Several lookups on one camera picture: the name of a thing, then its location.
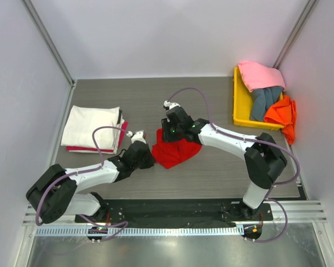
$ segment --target magenta folded cloth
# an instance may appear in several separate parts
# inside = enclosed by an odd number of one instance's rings
[[[276,68],[268,68],[253,61],[242,61],[238,67],[241,78],[250,92],[272,86],[283,87],[283,92],[286,90],[282,74]]]

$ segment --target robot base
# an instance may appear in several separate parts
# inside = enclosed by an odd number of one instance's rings
[[[246,218],[238,200],[231,199],[150,199],[105,200],[112,224],[128,221],[130,228],[225,228],[242,221],[272,221],[269,204],[261,204]]]

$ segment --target pink towel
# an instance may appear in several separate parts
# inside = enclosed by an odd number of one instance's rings
[[[126,130],[127,129],[127,121],[125,121],[123,124],[122,124],[122,129],[123,130]],[[119,143],[117,145],[117,147],[119,148],[121,143],[122,143],[122,140],[124,139],[124,136],[125,136],[125,133],[123,131],[120,131],[120,135],[119,135]],[[80,152],[80,153],[97,153],[97,149],[92,149],[92,148],[89,148],[89,147],[81,147],[81,146],[67,146],[66,149],[70,152]],[[112,149],[102,149],[101,152],[103,154],[113,154],[114,151]]]
[[[282,86],[283,91],[286,91],[286,85],[279,70],[268,68],[253,61],[242,61],[238,64],[238,67],[241,78],[250,92],[272,86]]]

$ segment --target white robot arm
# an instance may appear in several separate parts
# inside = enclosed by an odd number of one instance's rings
[[[154,166],[144,132],[127,134],[131,145],[123,154],[110,157],[104,164],[96,164],[77,169],[63,169],[61,165],[52,165],[27,191],[26,198],[37,211],[39,202],[50,184],[66,174],[72,174],[59,182],[46,196],[40,210],[45,224],[57,220],[62,215],[84,214],[93,221],[104,221],[109,207],[97,193],[79,194],[90,187],[110,184],[128,178],[136,169],[148,169]]]
[[[200,118],[194,121],[178,103],[165,101],[164,108],[167,110],[167,118],[162,119],[165,142],[174,142],[185,138],[190,142],[213,146],[232,153],[245,161],[251,182],[243,196],[242,213],[245,217],[252,216],[286,167],[287,160],[275,147],[245,140],[260,139],[275,143],[272,137],[266,133],[262,133],[260,136],[251,136],[232,132],[216,125],[212,127],[209,121]],[[222,135],[220,132],[238,136],[244,141]]]
[[[167,118],[161,122],[165,142],[186,139],[189,142],[222,149],[245,161],[251,182],[238,207],[238,212],[242,218],[250,219],[257,212],[276,178],[286,167],[287,160],[275,147],[245,140],[260,139],[274,143],[272,137],[266,133],[249,136],[218,126],[212,127],[209,121],[201,118],[194,121],[177,103],[165,102],[164,108],[167,110]],[[241,140],[222,135],[216,129],[238,136]],[[63,175],[72,174],[59,182],[45,198],[40,211],[43,223],[49,224],[63,214],[84,214],[93,221],[105,221],[109,207],[103,199],[94,192],[86,195],[79,192],[96,185],[120,181],[129,177],[137,168],[147,169],[155,163],[143,131],[128,136],[131,137],[132,143],[129,148],[122,156],[119,154],[105,160],[99,170],[79,174],[82,171],[98,169],[101,164],[79,169],[63,169],[59,164],[55,164],[41,176],[26,194],[27,200],[35,210],[50,184]]]

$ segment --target yellow plastic bin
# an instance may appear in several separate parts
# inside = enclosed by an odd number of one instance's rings
[[[266,130],[279,130],[284,128],[281,124],[266,123],[260,121],[251,121],[250,114],[253,100],[249,90],[241,79],[239,67],[234,69],[234,124],[238,126],[261,128]]]

